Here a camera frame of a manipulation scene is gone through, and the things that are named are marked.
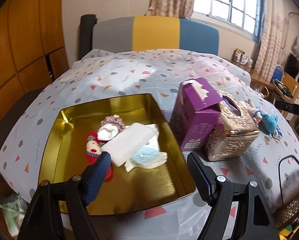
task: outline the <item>screw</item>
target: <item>screw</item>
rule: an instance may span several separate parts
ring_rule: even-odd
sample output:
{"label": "screw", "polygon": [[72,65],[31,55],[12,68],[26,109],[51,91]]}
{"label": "screw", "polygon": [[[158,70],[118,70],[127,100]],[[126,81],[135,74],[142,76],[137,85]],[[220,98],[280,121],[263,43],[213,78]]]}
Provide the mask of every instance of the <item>screw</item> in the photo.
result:
{"label": "screw", "polygon": [[250,184],[251,184],[252,187],[257,187],[257,185],[258,185],[257,182],[254,181],[254,180],[251,180]]}
{"label": "screw", "polygon": [[224,176],[218,176],[217,180],[220,182],[224,182],[226,180],[226,178]]}
{"label": "screw", "polygon": [[46,186],[48,184],[48,180],[44,179],[41,181],[40,185],[41,186]]}
{"label": "screw", "polygon": [[81,178],[82,178],[81,175],[74,175],[74,176],[72,177],[72,180],[73,180],[73,181],[80,181]]}

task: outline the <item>blue face mask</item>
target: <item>blue face mask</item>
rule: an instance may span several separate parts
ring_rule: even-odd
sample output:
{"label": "blue face mask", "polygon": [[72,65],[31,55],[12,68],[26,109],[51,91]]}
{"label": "blue face mask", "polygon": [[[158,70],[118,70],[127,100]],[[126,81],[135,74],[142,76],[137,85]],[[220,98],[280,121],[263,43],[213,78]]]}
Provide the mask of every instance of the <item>blue face mask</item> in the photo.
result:
{"label": "blue face mask", "polygon": [[146,165],[160,157],[158,150],[148,147],[142,147],[131,157],[131,161],[140,165]]}
{"label": "blue face mask", "polygon": [[135,167],[153,169],[167,161],[167,153],[156,149],[142,147],[129,160],[125,162],[125,169],[130,172]]}

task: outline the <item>gold metal tray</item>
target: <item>gold metal tray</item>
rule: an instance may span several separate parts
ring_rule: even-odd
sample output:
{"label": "gold metal tray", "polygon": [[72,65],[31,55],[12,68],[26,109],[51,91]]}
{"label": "gold metal tray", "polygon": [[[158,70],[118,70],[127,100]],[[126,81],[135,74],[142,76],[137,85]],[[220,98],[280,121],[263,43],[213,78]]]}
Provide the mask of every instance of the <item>gold metal tray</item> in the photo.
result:
{"label": "gold metal tray", "polygon": [[[108,98],[61,110],[53,124],[43,154],[39,182],[67,181],[81,174],[88,165],[86,135],[97,131],[106,116],[118,114],[126,125],[134,122],[155,123],[159,129],[160,150],[167,152],[167,162],[146,170],[112,164],[112,179],[103,183],[90,215],[125,214],[153,208],[194,192],[195,185],[176,139],[150,94]],[[61,211],[67,213],[65,203]]]}

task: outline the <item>gray yellow blue headboard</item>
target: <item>gray yellow blue headboard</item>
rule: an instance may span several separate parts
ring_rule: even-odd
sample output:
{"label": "gray yellow blue headboard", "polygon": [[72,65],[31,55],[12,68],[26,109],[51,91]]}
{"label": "gray yellow blue headboard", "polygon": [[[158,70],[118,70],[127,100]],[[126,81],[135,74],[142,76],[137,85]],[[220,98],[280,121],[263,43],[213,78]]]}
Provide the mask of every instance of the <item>gray yellow blue headboard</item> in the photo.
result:
{"label": "gray yellow blue headboard", "polygon": [[97,23],[92,30],[92,47],[81,51],[83,42],[80,37],[80,58],[91,49],[103,49],[114,53],[149,49],[185,49],[217,55],[219,33],[215,27],[193,20],[136,16]]}

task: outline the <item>blue gripper pad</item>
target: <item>blue gripper pad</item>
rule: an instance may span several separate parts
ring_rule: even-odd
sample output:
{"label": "blue gripper pad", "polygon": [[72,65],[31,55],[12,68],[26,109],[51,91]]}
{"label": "blue gripper pad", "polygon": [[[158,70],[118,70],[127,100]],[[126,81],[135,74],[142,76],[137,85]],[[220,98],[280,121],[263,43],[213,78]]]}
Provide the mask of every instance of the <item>blue gripper pad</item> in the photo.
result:
{"label": "blue gripper pad", "polygon": [[216,174],[211,167],[205,166],[197,153],[191,152],[187,156],[187,167],[197,187],[202,200],[208,205],[215,204]]}
{"label": "blue gripper pad", "polygon": [[93,165],[88,166],[83,172],[82,184],[85,190],[83,203],[85,206],[88,206],[96,199],[110,167],[110,163],[110,154],[108,152],[102,152],[97,161]]}

